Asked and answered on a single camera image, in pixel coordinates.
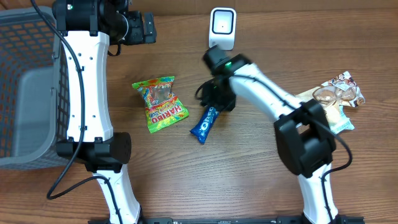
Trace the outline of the blue Oreo cookie packet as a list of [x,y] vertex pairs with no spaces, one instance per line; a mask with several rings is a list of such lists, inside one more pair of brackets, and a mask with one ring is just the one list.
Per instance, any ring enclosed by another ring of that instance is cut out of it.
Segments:
[[200,144],[205,143],[219,113],[216,108],[208,106],[198,124],[190,130],[190,133],[198,139]]

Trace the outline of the green Haribo gummy bag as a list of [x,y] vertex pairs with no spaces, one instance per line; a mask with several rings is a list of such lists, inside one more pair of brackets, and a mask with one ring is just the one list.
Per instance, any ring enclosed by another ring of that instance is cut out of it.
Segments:
[[160,77],[132,84],[145,102],[147,127],[155,133],[189,116],[178,96],[172,92],[174,76]]

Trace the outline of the light teal snack packet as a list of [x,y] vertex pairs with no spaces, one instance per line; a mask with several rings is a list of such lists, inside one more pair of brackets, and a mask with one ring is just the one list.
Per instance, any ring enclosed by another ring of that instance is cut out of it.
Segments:
[[330,106],[325,109],[325,115],[328,120],[330,129],[338,134],[344,130],[354,130],[354,125],[351,123],[350,119],[345,115],[343,111],[343,106],[340,105]]

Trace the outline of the beige brown cookie bag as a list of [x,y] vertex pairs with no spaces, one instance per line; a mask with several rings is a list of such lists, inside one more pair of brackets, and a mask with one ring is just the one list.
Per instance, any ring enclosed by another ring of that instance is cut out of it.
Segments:
[[343,120],[340,106],[358,107],[365,104],[365,98],[351,74],[346,71],[320,86],[296,95],[303,101],[315,99],[322,105],[330,124]]

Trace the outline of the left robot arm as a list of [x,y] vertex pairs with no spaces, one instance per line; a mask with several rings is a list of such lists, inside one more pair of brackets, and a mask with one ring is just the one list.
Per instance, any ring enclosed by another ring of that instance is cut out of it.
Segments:
[[56,0],[52,12],[67,60],[70,115],[67,136],[56,145],[69,163],[83,164],[109,208],[109,223],[144,223],[127,165],[131,136],[111,124],[106,86],[109,47],[153,44],[150,12],[129,10],[129,1]]

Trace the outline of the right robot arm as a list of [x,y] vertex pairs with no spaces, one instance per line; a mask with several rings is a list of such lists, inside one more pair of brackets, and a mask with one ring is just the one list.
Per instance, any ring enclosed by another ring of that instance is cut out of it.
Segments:
[[240,96],[265,113],[274,124],[281,161],[298,176],[307,222],[335,223],[338,210],[327,175],[336,143],[322,106],[281,89],[242,54],[231,58],[216,45],[203,61],[213,78],[198,88],[196,99],[202,106],[232,111]]

